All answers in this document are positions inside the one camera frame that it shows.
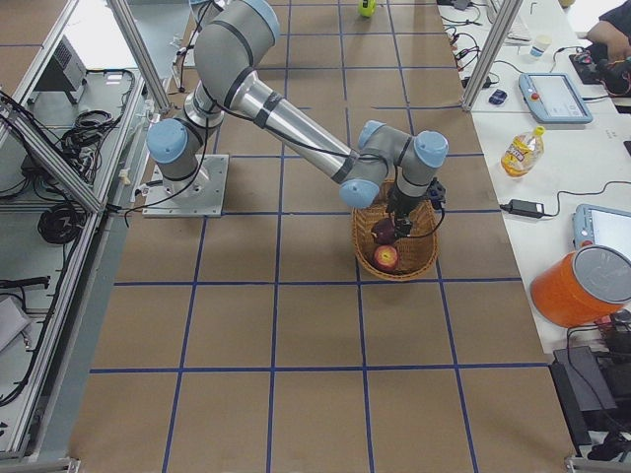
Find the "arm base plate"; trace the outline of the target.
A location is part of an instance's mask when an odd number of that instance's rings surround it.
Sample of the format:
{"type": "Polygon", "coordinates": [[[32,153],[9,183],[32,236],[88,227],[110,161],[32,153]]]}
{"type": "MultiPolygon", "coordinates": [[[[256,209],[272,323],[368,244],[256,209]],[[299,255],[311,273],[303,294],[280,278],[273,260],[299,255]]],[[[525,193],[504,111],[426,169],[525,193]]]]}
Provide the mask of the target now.
{"type": "Polygon", "coordinates": [[[195,179],[171,181],[154,165],[153,178],[161,183],[150,186],[141,209],[149,218],[219,218],[222,215],[229,155],[201,155],[202,168],[195,179]]]}

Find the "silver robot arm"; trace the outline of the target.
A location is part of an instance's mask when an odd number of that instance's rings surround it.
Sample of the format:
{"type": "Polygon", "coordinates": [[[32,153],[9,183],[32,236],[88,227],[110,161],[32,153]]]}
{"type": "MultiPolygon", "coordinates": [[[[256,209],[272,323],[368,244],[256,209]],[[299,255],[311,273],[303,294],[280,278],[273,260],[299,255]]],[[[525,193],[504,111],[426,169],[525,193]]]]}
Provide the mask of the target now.
{"type": "Polygon", "coordinates": [[[352,149],[259,78],[255,67],[280,34],[267,2],[193,1],[190,8],[198,27],[193,47],[198,85],[176,117],[153,125],[147,135],[171,198],[201,182],[196,153],[225,115],[233,114],[271,133],[338,183],[340,198],[352,208],[369,208],[393,171],[386,217],[374,227],[377,242],[414,237],[411,214],[425,201],[444,209],[446,190],[436,178],[449,150],[444,135],[413,136],[369,120],[352,149]]]}

